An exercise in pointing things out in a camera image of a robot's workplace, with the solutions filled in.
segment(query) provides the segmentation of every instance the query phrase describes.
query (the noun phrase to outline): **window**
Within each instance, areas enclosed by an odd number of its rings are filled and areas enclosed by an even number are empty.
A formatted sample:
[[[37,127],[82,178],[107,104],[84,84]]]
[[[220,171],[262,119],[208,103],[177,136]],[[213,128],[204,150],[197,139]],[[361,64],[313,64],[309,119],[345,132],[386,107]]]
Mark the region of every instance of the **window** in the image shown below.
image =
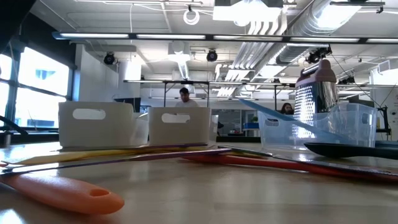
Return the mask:
[[[4,80],[9,80],[11,77],[11,66],[12,66],[12,60],[10,57],[7,57],[5,55],[0,55],[0,68],[1,68],[1,74],[0,78]]]
[[[30,48],[21,54],[18,81],[59,95],[68,93],[69,68]]]
[[[58,103],[65,101],[61,96],[18,88],[14,122],[21,127],[57,128]]]
[[[0,115],[22,128],[58,128],[58,104],[69,93],[69,67],[28,47],[14,56],[0,55]]]
[[[8,90],[9,86],[5,83],[0,83],[0,115],[6,115],[6,106],[8,101]]]

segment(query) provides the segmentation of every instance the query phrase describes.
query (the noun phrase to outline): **table surface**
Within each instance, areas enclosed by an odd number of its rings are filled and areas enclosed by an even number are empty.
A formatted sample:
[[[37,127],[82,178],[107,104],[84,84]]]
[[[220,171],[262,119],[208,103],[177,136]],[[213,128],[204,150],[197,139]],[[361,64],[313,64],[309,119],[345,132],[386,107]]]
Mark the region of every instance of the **table surface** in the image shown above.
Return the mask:
[[[260,144],[229,145],[261,148]],[[0,149],[0,159],[45,154],[59,143]],[[308,151],[279,154],[317,158]],[[398,168],[362,157],[355,164]],[[123,162],[40,172],[83,180],[117,193],[125,206],[111,215],[80,215],[0,186],[0,223],[397,223],[396,185],[358,182],[266,167],[199,164],[183,159]]]

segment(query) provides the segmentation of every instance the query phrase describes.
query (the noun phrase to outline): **dark hair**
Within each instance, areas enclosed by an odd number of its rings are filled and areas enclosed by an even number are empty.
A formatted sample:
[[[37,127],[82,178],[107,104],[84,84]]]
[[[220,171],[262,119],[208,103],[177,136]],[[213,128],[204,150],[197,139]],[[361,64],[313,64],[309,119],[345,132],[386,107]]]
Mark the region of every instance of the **dark hair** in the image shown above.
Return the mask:
[[[287,105],[289,105],[289,106],[293,109],[293,107],[292,107],[292,105],[291,105],[290,103],[284,103],[284,105],[282,106],[282,109],[281,109],[281,111],[280,111],[281,114],[286,114],[285,107],[286,107]]]
[[[188,89],[187,89],[187,88],[185,88],[185,87],[182,87],[182,88],[181,88],[181,90],[180,90],[180,93],[183,93],[183,94],[189,94],[189,91],[188,91]]]

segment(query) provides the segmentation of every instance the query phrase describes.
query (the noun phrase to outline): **woman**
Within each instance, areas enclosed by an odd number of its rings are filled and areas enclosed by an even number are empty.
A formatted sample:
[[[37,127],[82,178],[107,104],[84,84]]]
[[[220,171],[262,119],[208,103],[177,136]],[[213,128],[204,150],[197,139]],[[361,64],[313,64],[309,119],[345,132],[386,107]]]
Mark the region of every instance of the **woman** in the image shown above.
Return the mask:
[[[290,103],[284,103],[280,113],[281,114],[286,114],[286,115],[293,115],[294,114],[294,110],[292,108],[292,105]]]

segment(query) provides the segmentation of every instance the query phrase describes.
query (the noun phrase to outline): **dome camera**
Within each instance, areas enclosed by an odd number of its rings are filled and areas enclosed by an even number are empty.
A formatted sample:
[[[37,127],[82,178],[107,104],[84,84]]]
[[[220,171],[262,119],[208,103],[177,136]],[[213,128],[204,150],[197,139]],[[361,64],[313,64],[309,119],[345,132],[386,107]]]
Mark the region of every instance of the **dome camera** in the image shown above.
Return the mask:
[[[216,50],[209,50],[206,59],[208,62],[215,62],[217,61],[217,57]]]
[[[115,63],[115,58],[114,58],[114,53],[113,52],[108,52],[106,53],[106,56],[104,58],[104,63],[106,65],[113,65]]]

